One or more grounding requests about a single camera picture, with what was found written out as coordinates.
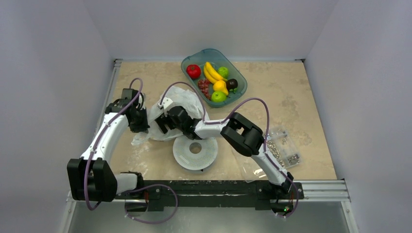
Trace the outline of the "red fake tomato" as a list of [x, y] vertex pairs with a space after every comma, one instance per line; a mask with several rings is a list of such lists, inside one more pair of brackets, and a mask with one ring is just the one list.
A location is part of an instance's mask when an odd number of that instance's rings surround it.
[[196, 64], [188, 65], [186, 68], [186, 73], [193, 80], [198, 79], [202, 74], [200, 67]]

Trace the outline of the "green fake fruit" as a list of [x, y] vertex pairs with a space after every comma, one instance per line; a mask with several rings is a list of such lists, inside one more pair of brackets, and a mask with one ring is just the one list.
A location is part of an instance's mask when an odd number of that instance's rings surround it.
[[227, 95], [222, 91], [214, 91], [210, 96], [212, 102], [224, 102], [226, 99]]

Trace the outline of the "white plastic bag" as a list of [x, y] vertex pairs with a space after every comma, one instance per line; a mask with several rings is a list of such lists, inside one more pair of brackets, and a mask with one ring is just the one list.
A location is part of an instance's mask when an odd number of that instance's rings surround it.
[[[195, 92], [191, 90], [184, 90], [177, 86], [172, 86], [166, 93], [165, 97], [170, 98], [173, 101], [174, 106], [179, 105], [184, 107], [191, 117], [201, 118], [202, 116], [205, 116], [205, 119], [209, 120], [209, 116], [207, 113], [204, 113], [202, 103]], [[155, 141], [170, 141], [183, 135], [183, 133], [178, 129], [169, 130], [166, 134], [161, 132], [155, 122], [155, 119], [160, 116], [163, 111], [158, 109], [157, 103], [149, 108], [147, 112], [148, 124], [150, 126], [148, 133], [137, 133], [131, 142], [133, 146], [138, 146], [149, 139]]]

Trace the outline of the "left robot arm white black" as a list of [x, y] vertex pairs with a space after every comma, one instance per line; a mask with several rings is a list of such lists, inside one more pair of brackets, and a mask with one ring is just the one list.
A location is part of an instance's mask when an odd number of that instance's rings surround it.
[[125, 192], [134, 199], [142, 197], [145, 192], [142, 175], [114, 174], [109, 162], [125, 130], [146, 133], [148, 129], [144, 95], [135, 89], [123, 89], [121, 97], [105, 108], [103, 122], [88, 149], [67, 164], [73, 199], [111, 202]]

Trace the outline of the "red fake grape bunch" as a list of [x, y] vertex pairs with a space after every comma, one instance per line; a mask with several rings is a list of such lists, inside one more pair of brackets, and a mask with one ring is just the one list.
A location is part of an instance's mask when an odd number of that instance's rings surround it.
[[197, 82], [199, 90], [203, 93], [203, 95], [208, 99], [211, 100], [211, 96], [209, 94], [209, 85], [211, 82], [207, 79], [205, 80], [199, 80]]

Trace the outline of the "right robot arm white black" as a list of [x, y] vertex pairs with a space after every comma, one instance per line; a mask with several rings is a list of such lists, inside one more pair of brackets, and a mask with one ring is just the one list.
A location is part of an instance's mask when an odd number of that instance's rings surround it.
[[283, 198], [291, 193], [293, 176], [269, 151], [263, 130], [240, 113], [233, 112], [227, 119], [202, 120], [190, 117], [182, 106], [175, 106], [162, 110], [154, 121], [164, 134], [177, 129], [191, 140], [224, 138], [237, 153], [252, 158], [260, 166], [276, 196]]

